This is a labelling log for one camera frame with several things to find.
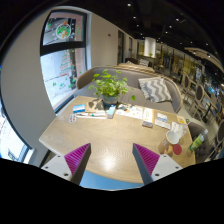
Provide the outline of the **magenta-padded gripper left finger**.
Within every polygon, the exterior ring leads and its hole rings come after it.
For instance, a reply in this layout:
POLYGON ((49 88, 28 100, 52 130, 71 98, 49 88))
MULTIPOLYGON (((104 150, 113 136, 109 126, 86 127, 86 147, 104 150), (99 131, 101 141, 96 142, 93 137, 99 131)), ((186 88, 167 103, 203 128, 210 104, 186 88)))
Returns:
POLYGON ((69 152, 65 156, 54 156, 42 169, 79 185, 90 155, 91 144, 87 143, 69 152))

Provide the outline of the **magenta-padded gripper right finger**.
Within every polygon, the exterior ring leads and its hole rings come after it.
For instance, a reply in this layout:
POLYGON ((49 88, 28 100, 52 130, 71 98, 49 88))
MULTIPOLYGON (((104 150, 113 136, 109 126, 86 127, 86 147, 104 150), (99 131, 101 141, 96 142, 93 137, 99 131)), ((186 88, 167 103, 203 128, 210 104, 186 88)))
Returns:
POLYGON ((169 155, 155 152, 134 143, 132 153, 145 185, 182 169, 169 155))

